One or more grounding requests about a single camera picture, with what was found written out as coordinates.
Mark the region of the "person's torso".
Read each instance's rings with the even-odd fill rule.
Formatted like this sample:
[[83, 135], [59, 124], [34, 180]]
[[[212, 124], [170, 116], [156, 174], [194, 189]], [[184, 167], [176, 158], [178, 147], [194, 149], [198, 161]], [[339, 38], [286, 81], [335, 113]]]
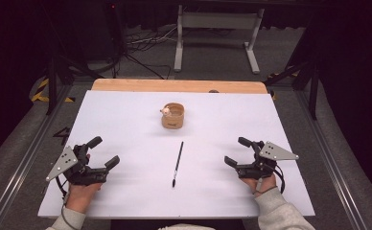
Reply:
[[207, 226], [179, 223], [171, 226], [161, 227], [158, 228], [157, 230], [216, 230], [216, 229]]

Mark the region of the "round wooden pen holder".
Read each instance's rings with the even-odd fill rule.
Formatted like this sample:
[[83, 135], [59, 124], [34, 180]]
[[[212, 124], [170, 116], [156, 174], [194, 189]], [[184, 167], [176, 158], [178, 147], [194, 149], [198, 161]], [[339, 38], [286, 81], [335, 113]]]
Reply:
[[161, 124], [164, 128], [180, 129], [183, 127], [185, 109], [180, 103], [167, 103], [164, 107], [168, 107], [171, 111], [170, 116], [162, 114]]

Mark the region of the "person's left hand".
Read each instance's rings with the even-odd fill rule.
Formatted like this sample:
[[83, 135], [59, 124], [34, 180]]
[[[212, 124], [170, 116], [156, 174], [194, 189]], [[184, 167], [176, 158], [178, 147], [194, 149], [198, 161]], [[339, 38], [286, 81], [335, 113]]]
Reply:
[[102, 186], [102, 183], [95, 183], [88, 186], [70, 184], [66, 208], [85, 214], [94, 195], [101, 190]]

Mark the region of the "white board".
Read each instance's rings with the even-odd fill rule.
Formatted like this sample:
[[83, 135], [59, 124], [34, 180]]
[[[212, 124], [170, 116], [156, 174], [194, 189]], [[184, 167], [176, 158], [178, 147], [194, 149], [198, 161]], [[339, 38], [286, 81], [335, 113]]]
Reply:
[[[182, 104], [183, 127], [164, 128], [160, 110]], [[118, 155], [87, 215], [94, 219], [244, 219], [259, 214], [249, 188], [224, 163], [253, 162], [238, 138], [291, 146], [268, 94], [89, 91], [69, 146], [96, 136], [89, 164]], [[184, 142], [175, 187], [174, 168]]]

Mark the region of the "yellow black floor tape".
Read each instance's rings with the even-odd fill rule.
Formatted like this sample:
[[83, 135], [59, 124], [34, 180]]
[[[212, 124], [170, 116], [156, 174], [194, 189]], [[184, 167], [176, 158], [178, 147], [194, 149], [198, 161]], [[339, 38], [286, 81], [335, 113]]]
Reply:
[[39, 84], [37, 90], [34, 92], [34, 95], [31, 98], [32, 102], [46, 102], [48, 103], [50, 101], [50, 98], [47, 96], [43, 96], [42, 93], [45, 89], [45, 87], [48, 85], [49, 79], [44, 78], [41, 83]]
[[271, 73], [271, 74], [269, 74], [267, 76], [267, 79], [270, 80], [270, 79], [275, 79], [277, 77], [283, 77], [284, 78], [286, 76], [292, 75], [293, 73], [297, 72], [299, 69], [300, 69], [299, 65], [289, 66], [286, 70], [284, 70], [281, 73]]

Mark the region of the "person's right hand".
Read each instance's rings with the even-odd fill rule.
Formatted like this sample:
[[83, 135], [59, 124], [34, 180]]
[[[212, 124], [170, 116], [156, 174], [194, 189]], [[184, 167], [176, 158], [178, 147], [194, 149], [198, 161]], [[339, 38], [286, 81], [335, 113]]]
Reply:
[[259, 180], [253, 178], [242, 178], [242, 182], [245, 183], [255, 196], [260, 196], [266, 191], [276, 187], [276, 178], [273, 174], [270, 177], [262, 178]]

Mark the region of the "wooden table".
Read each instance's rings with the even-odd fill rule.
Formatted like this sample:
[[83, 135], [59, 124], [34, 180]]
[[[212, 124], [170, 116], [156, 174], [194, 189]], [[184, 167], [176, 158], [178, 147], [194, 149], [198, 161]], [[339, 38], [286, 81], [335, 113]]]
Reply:
[[98, 79], [92, 85], [96, 91], [134, 92], [220, 92], [266, 94], [267, 89], [259, 81], [223, 80], [141, 80], [141, 79]]

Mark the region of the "black pen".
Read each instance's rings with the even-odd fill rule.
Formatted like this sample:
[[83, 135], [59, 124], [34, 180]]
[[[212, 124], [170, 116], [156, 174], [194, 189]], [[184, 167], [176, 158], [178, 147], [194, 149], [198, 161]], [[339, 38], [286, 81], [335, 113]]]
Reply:
[[179, 164], [180, 164], [181, 154], [183, 152], [183, 146], [184, 146], [184, 142], [182, 141], [180, 143], [179, 152], [178, 152], [178, 155], [177, 155], [176, 164], [175, 164], [175, 168], [174, 168], [174, 177], [173, 177], [173, 180], [172, 180], [172, 188], [175, 187], [176, 176], [177, 176], [177, 172], [178, 172], [178, 168], [179, 168]]

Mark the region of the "black floor tape marks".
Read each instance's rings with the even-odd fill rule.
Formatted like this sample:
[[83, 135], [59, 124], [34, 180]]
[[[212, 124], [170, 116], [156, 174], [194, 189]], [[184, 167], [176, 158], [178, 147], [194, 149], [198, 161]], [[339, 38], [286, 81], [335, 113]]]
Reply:
[[64, 127], [63, 129], [57, 131], [55, 134], [54, 134], [54, 137], [55, 138], [60, 138], [61, 139], [61, 145], [64, 146], [69, 138], [69, 135], [70, 135], [70, 131], [71, 131], [71, 128], [66, 126]]

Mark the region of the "aluminium floor rail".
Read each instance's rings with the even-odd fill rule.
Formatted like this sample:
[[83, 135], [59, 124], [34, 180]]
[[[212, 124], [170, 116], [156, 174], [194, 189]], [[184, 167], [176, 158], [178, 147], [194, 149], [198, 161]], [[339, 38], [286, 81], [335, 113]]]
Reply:
[[68, 96], [72, 86], [64, 85], [60, 88], [56, 97], [56, 104], [49, 115], [45, 115], [37, 132], [35, 133], [32, 142], [25, 151], [18, 167], [12, 174], [10, 181], [7, 184], [4, 192], [0, 197], [0, 224], [3, 221], [5, 215], [7, 214], [12, 202], [14, 201], [18, 191], [20, 190], [32, 164], [37, 156], [38, 149], [43, 142], [44, 136], [48, 129], [50, 128], [52, 122], [58, 114], [58, 111], [64, 102], [65, 98]]
[[353, 230], [368, 230], [363, 217], [357, 207], [357, 204], [349, 190], [348, 184], [346, 183], [335, 159], [332, 155], [327, 140], [321, 130], [321, 127], [317, 120], [315, 120], [308, 108], [308, 100], [306, 94], [302, 91], [295, 91], [294, 94], [300, 104], [303, 113], [310, 124], [311, 130], [315, 135], [316, 141], [321, 148], [321, 157], [324, 165], [330, 175], [334, 187], [336, 189], [339, 200], [344, 208], [344, 211], [349, 218]]

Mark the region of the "white metal stand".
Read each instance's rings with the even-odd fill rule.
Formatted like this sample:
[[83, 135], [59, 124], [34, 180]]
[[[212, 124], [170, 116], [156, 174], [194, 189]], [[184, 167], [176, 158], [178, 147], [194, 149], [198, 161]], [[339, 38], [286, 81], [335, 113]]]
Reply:
[[264, 9], [254, 13], [225, 13], [225, 12], [189, 12], [181, 5], [177, 11], [177, 41], [174, 55], [174, 70], [180, 72], [183, 58], [183, 29], [234, 29], [250, 30], [251, 38], [244, 43], [244, 49], [251, 71], [254, 75], [260, 73], [260, 68], [253, 48], [264, 17]]

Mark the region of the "black metal stand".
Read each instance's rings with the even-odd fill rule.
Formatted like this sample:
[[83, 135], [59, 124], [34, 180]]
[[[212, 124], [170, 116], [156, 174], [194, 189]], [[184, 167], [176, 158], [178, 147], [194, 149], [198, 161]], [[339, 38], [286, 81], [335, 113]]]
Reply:
[[[303, 91], [304, 88], [310, 86], [310, 95], [308, 100], [308, 109], [311, 114], [311, 117], [316, 120], [316, 100], [317, 100], [317, 91], [318, 91], [318, 81], [319, 81], [319, 71], [317, 69], [316, 62], [314, 60], [305, 61], [300, 64], [300, 69], [295, 72], [297, 76], [291, 84], [293, 90]], [[271, 86], [286, 77], [277, 77], [275, 79], [266, 79], [264, 81], [265, 86]]]

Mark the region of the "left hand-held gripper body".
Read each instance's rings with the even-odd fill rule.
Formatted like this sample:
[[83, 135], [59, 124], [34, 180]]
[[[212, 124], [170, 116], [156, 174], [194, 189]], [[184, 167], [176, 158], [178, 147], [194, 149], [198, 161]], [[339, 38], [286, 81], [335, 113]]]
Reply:
[[109, 170], [107, 168], [92, 169], [88, 166], [87, 152], [95, 147], [96, 144], [66, 147], [45, 180], [51, 181], [63, 174], [67, 181], [74, 185], [88, 186], [95, 183], [105, 183]]

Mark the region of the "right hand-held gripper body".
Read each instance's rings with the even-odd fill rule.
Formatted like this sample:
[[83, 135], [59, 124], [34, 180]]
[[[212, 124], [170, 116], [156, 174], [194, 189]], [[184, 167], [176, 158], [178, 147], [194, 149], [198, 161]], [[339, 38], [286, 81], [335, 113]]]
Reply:
[[236, 171], [239, 178], [260, 179], [270, 177], [281, 160], [298, 160], [299, 156], [283, 149], [270, 141], [252, 142], [254, 162], [251, 164], [237, 165]]

